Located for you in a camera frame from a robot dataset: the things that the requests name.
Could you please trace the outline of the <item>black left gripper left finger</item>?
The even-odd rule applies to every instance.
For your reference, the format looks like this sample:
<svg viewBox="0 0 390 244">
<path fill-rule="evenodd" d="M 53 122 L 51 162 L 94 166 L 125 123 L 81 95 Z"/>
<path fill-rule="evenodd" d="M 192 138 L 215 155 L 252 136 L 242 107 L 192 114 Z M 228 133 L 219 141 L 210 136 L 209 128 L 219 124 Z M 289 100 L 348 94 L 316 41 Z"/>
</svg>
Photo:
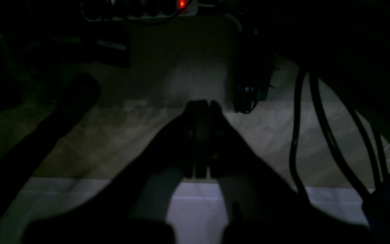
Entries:
<svg viewBox="0 0 390 244">
<path fill-rule="evenodd" d="M 31 223 L 25 244 L 174 244 L 166 223 L 172 195 L 191 176 L 196 102 L 162 128 L 145 150 L 84 204 Z"/>
</svg>

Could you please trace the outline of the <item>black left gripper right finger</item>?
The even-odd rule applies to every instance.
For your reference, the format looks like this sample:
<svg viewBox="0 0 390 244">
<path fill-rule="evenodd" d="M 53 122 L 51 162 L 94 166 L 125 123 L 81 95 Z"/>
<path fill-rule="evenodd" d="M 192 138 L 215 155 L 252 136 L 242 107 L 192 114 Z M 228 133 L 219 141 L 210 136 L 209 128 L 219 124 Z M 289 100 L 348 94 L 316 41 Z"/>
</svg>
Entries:
<svg viewBox="0 0 390 244">
<path fill-rule="evenodd" d="M 370 244 L 367 227 L 333 218 L 299 196 L 209 105 L 212 160 L 229 224 L 222 244 Z"/>
</svg>

